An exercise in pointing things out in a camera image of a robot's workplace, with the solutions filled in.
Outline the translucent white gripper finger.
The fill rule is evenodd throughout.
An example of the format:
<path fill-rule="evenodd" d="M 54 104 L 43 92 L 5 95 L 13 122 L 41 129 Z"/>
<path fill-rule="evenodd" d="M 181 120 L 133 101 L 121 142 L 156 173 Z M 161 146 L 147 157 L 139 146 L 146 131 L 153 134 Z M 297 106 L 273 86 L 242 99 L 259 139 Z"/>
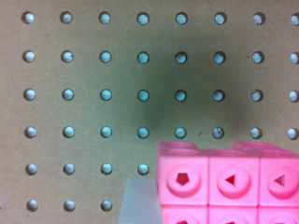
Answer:
<path fill-rule="evenodd" d="M 118 224 L 163 224 L 155 178 L 127 179 Z"/>

